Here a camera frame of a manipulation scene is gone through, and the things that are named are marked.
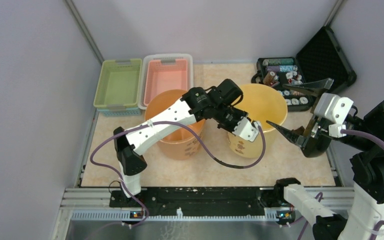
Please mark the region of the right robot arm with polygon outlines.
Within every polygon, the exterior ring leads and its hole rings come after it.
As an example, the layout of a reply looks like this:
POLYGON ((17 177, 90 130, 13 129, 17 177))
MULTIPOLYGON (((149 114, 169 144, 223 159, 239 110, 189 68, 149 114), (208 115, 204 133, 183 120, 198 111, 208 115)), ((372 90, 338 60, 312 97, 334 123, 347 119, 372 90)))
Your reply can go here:
POLYGON ((324 153, 331 141, 338 141, 358 153, 351 159, 353 203, 348 218, 324 207, 293 177, 276 181, 272 194, 261 198, 265 208, 294 207, 312 228, 316 240, 384 239, 384 100, 363 118, 350 114, 350 98, 329 93, 334 80, 286 84, 285 89, 315 97, 312 118, 295 130, 278 124, 274 128, 304 156, 324 153))

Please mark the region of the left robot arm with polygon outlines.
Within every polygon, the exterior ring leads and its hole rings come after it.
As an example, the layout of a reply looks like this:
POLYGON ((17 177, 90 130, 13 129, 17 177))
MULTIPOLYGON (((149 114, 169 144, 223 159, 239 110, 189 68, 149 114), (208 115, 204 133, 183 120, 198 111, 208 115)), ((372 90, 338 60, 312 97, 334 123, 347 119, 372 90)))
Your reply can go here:
POLYGON ((207 89, 191 88, 167 109, 140 125, 116 128, 113 134, 121 168, 121 200, 129 207, 140 202, 140 174, 147 167, 143 154, 183 126, 212 119, 217 122, 217 128, 253 142, 259 134, 258 125, 250 120, 246 111, 235 107, 235 101, 243 98, 240 87, 231 79, 225 79, 207 89))

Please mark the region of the yellow capybara bucket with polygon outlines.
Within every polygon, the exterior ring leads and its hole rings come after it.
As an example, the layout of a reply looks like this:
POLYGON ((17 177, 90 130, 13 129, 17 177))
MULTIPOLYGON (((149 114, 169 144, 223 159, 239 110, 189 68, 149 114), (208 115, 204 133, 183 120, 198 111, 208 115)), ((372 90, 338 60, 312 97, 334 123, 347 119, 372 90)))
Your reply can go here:
MULTIPOLYGON (((285 122, 288 115, 286 101, 277 90, 263 84, 247 83, 239 87, 243 92, 243 100, 235 107, 247 112, 248 118, 252 121, 261 123, 265 138, 265 152, 268 153, 280 134, 267 121, 277 125, 285 122)), ((261 136, 250 142, 228 133, 227 140, 229 148, 243 158, 258 158, 263 150, 261 136)))

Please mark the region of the orange capybara bucket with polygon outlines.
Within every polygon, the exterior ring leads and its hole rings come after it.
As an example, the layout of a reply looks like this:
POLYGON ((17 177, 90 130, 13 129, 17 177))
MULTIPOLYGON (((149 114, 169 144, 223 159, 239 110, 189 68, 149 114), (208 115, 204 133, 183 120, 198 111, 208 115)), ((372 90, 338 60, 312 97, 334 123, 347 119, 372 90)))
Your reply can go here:
MULTIPOLYGON (((186 92, 182 89, 172 89, 158 94, 148 104, 144 119, 149 120, 168 109, 186 92)), ((157 146, 173 160, 187 160, 196 155, 201 148, 199 141, 182 127, 160 140, 157 146)))

